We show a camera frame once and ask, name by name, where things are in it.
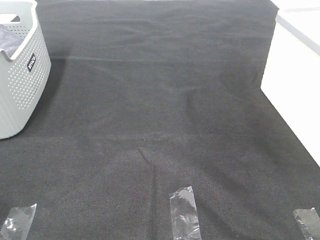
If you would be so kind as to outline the black table cloth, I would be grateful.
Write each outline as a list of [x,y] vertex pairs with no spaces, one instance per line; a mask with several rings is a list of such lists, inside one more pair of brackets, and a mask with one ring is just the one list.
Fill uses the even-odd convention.
[[40,0],[51,59],[25,128],[0,142],[0,218],[30,240],[170,240],[192,187],[204,240],[302,240],[320,169],[261,80],[269,0]]

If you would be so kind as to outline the clear tape strip middle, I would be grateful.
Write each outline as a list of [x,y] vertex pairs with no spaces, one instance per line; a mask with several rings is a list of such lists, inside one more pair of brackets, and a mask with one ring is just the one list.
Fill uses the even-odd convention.
[[169,194],[174,240],[201,240],[198,211],[192,186]]

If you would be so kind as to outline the grey-blue terry towel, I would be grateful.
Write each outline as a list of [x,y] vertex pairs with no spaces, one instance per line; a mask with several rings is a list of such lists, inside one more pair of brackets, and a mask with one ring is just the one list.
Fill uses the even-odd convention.
[[0,51],[4,51],[9,57],[16,52],[23,39],[12,33],[4,25],[0,25]]

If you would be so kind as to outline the white box with grey rim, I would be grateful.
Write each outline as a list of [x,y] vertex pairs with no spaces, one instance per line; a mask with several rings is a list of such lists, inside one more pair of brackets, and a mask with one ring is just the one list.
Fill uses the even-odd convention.
[[279,9],[261,90],[320,162],[320,8]]

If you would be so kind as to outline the grey perforated laundry basket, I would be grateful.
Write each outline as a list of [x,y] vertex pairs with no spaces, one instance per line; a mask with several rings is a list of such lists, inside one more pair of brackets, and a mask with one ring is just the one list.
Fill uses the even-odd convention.
[[23,39],[12,57],[0,51],[0,138],[27,124],[46,86],[51,60],[35,0],[2,0],[0,25]]

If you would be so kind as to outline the clear tape strip left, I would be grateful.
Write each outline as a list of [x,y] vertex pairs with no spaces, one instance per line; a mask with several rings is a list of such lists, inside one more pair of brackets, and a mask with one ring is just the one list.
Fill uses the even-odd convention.
[[37,204],[28,207],[13,207],[0,229],[1,240],[26,240],[30,231]]

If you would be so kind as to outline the clear tape strip right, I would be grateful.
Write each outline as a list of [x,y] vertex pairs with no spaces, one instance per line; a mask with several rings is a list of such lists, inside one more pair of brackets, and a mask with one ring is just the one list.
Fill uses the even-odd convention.
[[311,209],[296,209],[293,216],[305,240],[320,240],[320,217],[313,207]]

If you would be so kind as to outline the clear tape strip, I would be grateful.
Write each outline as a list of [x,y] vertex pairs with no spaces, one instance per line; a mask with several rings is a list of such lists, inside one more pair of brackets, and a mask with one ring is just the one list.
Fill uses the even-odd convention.
[[311,209],[296,209],[293,216],[305,240],[320,240],[320,217],[313,207]]
[[30,231],[37,204],[28,207],[13,207],[0,229],[1,240],[26,240]]
[[192,186],[169,194],[174,240],[201,240],[198,211]]

